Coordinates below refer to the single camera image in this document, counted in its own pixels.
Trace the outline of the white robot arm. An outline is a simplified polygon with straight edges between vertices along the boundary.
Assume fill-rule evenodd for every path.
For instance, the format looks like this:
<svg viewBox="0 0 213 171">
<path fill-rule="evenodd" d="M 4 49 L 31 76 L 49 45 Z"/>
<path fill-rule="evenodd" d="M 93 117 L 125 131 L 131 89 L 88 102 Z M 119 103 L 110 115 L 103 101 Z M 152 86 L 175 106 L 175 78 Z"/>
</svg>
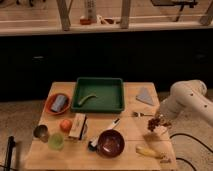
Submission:
<svg viewBox="0 0 213 171">
<path fill-rule="evenodd" d="M 170 95 L 160 103 L 157 113 L 172 120 L 184 108 L 191 108 L 213 127 L 213 102 L 205 97 L 206 93 L 207 86 L 201 80 L 175 82 L 170 88 Z"/>
</svg>

